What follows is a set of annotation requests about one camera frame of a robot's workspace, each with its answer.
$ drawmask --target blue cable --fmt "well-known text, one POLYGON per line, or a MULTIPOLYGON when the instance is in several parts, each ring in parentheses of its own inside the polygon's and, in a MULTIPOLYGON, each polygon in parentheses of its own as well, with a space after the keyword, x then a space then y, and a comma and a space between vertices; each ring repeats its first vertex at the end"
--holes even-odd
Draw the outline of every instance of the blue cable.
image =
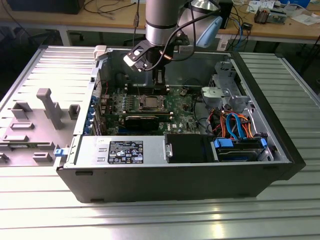
POLYGON ((236 126, 238 128, 238 133, 239 133, 239 137, 241 139, 245 139, 246 136, 244 134, 244 132, 242 131, 242 128, 241 128, 241 121, 240 121, 240 118, 235 114, 235 113, 230 113, 228 114, 228 116, 226 117, 226 121, 225 121, 225 124, 226 124, 226 129, 228 130, 229 134, 235 139, 235 140, 238 140, 237 136, 232 132, 231 128, 230 128, 230 119, 231 119, 231 116, 234 116, 235 117, 235 121, 236 121, 236 126))
POLYGON ((236 46, 235 46, 235 49, 234 49, 234 51, 237 51, 238 50, 238 48, 239 48, 239 46, 240 46, 240 43, 241 43, 241 41, 242 41, 242 35, 243 35, 243 30, 242 30, 242 27, 241 27, 241 25, 240 25, 240 23, 239 23, 239 21, 238 20, 236 20, 236 19, 234 19, 234 18, 230 18, 231 20, 233 20, 236 24, 238 24, 238 26, 239 26, 239 31, 240 31, 240 38, 239 38, 239 41, 238 41, 238 43, 236 44, 236 46))

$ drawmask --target black box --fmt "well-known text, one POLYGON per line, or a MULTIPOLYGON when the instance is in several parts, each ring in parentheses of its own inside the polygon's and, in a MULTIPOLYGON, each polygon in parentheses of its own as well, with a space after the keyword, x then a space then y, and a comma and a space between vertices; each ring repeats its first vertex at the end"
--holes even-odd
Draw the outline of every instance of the black box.
POLYGON ((78 14, 85 0, 7 0, 13 11, 78 14))
POLYGON ((220 29, 226 29, 234 3, 232 2, 232 0, 220 0, 219 5, 221 7, 221 11, 220 13, 217 13, 217 16, 222 17, 220 29))

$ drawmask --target floor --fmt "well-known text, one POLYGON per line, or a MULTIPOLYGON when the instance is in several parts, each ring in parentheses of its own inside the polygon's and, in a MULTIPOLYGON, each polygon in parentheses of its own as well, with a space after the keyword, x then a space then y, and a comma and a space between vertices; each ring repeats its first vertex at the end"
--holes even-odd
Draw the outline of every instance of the floor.
MULTIPOLYGON (((16 38, 3 39, 0 38, 0 99, 6 94, 12 83, 16 80, 20 72, 23 70, 29 59, 33 56, 37 50, 37 45, 34 41, 28 42, 28 36, 21 29, 16 29, 16 38)), ((43 30, 28 29, 28 32, 33 36, 36 34, 44 33, 43 30)), ((71 40, 74 46, 96 46, 100 44, 108 46, 123 46, 125 40, 130 40, 132 34, 130 33, 103 33, 103 42, 99 38, 98 32, 82 32, 84 39, 80 39, 78 35, 71 35, 71 40)), ((54 34, 50 38, 45 37, 35 38, 35 41, 40 44, 46 45, 62 45, 59 37, 53 38, 54 34)), ((131 40, 128 41, 128 46, 131 46, 131 40)), ((205 51, 214 51, 217 48, 218 40, 216 40, 209 48, 205 51)), ((270 53, 274 46, 274 42, 259 42, 256 46, 255 41, 249 39, 247 44, 243 44, 243 47, 238 49, 239 52, 253 52, 254 49, 257 53, 270 53)), ((302 63, 312 45, 307 45, 301 55, 297 55, 297 52, 302 48, 302 44, 293 43, 281 43, 276 49, 276 53, 282 54, 290 64, 299 72, 302 63)), ((320 86, 317 85, 317 80, 320 79, 320 57, 313 61, 307 71, 303 75, 303 79, 310 85, 316 94, 320 92, 320 86)))

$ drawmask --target blue latch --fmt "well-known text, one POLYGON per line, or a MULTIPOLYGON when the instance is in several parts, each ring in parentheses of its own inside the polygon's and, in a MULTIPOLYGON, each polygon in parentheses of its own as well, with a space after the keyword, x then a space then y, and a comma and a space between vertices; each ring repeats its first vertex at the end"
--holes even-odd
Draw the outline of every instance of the blue latch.
POLYGON ((233 148, 234 144, 231 139, 227 138, 217 138, 214 140, 214 147, 218 148, 233 148))
POLYGON ((86 117, 87 117, 87 119, 93 119, 94 118, 94 116, 92 115, 92 114, 90 114, 90 113, 88 113, 87 115, 86 115, 86 117))
POLYGON ((69 148, 58 148, 54 151, 54 155, 56 157, 63 157, 63 156, 67 156, 69 153, 69 148))
POLYGON ((268 146, 267 141, 264 138, 261 138, 261 144, 264 149, 268 146))
POLYGON ((89 110, 88 110, 89 113, 93 114, 95 112, 95 109, 93 107, 89 107, 89 110))
POLYGON ((98 102, 98 98, 96 96, 91 96, 91 102, 96 104, 98 102))

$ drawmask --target power supply label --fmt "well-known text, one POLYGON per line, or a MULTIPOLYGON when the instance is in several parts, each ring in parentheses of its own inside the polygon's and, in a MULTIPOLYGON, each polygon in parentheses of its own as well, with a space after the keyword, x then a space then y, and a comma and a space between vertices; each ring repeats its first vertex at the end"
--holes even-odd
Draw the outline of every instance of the power supply label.
POLYGON ((143 141, 110 141, 109 164, 143 164, 143 141))

